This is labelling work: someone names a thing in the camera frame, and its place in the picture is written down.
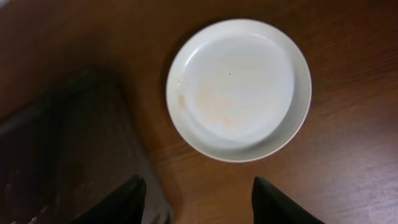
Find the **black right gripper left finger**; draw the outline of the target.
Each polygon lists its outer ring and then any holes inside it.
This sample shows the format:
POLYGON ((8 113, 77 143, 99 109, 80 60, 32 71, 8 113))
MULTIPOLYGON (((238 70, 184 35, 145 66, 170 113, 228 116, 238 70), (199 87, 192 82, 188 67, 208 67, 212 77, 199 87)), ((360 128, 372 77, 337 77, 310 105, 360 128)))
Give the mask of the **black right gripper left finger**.
POLYGON ((146 182, 134 175, 71 224, 140 224, 146 199, 146 182))

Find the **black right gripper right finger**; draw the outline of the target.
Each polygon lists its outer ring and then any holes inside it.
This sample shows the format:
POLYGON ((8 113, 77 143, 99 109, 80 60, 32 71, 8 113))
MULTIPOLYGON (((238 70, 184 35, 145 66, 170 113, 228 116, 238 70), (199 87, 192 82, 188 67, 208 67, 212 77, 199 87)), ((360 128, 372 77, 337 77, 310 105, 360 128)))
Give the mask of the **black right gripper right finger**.
POLYGON ((254 179, 251 202, 255 224, 323 224, 263 177, 254 179))

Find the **white plate top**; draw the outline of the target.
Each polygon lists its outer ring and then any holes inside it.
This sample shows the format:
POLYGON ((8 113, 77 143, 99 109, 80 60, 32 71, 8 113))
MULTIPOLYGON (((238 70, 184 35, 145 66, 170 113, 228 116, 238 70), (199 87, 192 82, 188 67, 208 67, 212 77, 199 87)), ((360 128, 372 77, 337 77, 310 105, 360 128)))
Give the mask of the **white plate top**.
POLYGON ((179 135, 223 162, 265 158, 302 127, 312 99, 297 44, 250 19, 212 24, 189 38, 170 66, 165 97, 179 135))

